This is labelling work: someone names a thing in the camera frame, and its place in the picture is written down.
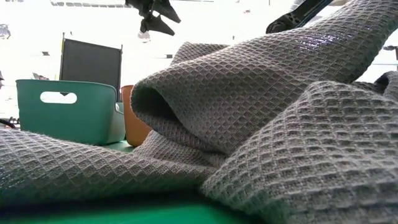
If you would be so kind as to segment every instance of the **waffle texture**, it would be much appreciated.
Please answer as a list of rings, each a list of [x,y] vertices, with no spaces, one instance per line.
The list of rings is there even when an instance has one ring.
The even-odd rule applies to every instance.
[[[398,73],[356,83],[398,1],[353,0],[310,27],[184,44],[140,81],[153,131],[126,154],[0,129],[0,205],[198,189],[265,223],[398,223]]]

